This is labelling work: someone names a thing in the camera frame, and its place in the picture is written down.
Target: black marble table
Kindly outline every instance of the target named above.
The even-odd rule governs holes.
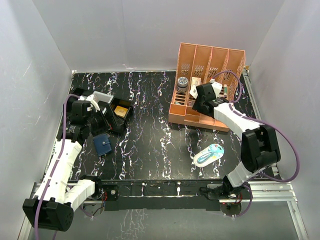
[[[113,152],[98,157],[90,136],[76,159],[70,180],[83,174],[103,180],[198,180],[222,179],[240,161],[241,144],[232,132],[190,127],[168,122],[175,71],[77,73],[70,90],[83,88],[133,102],[134,114],[121,135],[109,135]],[[255,117],[247,87],[235,107]],[[224,148],[220,160],[199,168],[193,156],[210,144]],[[270,169],[265,171],[273,175]]]

